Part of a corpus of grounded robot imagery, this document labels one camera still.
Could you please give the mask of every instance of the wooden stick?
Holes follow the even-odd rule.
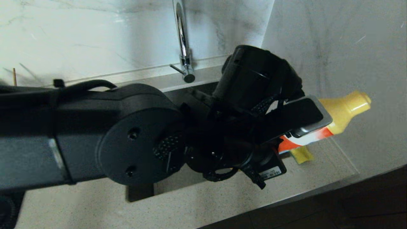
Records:
[[[14,86],[17,86],[17,76],[15,75],[15,68],[13,68],[13,81],[14,81]]]

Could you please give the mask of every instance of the barcode sticker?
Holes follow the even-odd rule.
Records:
[[[280,168],[278,166],[276,166],[276,167],[273,167],[273,168],[271,168],[269,170],[261,172],[260,177],[263,180],[266,180],[266,179],[271,178],[273,176],[277,176],[278,174],[281,174],[281,170],[280,170]]]

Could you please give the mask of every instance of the black cable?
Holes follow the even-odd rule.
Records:
[[[69,87],[58,89],[60,90],[60,97],[79,95],[81,92],[88,91],[97,87],[107,87],[109,89],[115,88],[116,85],[103,79],[90,80],[81,82]],[[7,94],[0,94],[0,107],[19,107],[19,106],[36,106],[47,104],[49,102],[50,94],[55,89],[44,89],[39,91],[29,92],[12,92]]]
[[[2,93],[18,93],[18,92],[29,92],[29,91],[40,91],[44,90],[45,88],[34,88],[34,87],[16,87],[16,86],[8,86],[8,85],[0,85],[0,95]]]

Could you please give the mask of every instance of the screw hole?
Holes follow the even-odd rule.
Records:
[[[140,129],[139,128],[133,128],[128,131],[127,133],[127,138],[130,139],[131,141],[134,141],[138,138],[140,135]]]
[[[134,165],[132,165],[132,166],[129,166],[127,169],[126,169],[126,175],[128,176],[128,177],[132,177],[133,176],[133,173],[136,171],[136,167],[134,166]]]

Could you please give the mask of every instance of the label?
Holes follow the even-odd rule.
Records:
[[[278,152],[281,154],[288,150],[292,150],[292,149],[295,149],[295,148],[303,146],[303,145],[308,145],[311,142],[319,141],[321,139],[324,139],[324,138],[332,136],[332,135],[333,134],[327,127],[323,127],[316,131],[313,131],[300,138],[296,138],[296,137],[288,138],[287,136],[283,135],[280,137],[282,142],[278,146]]]
[[[278,166],[276,166],[276,167],[273,167],[273,168],[268,169],[266,171],[263,171],[263,172],[261,172],[259,174],[260,174],[260,177],[263,180],[266,180],[266,179],[269,179],[269,178],[271,178],[273,176],[277,176],[277,175],[281,174],[281,170],[280,170],[280,168]]]

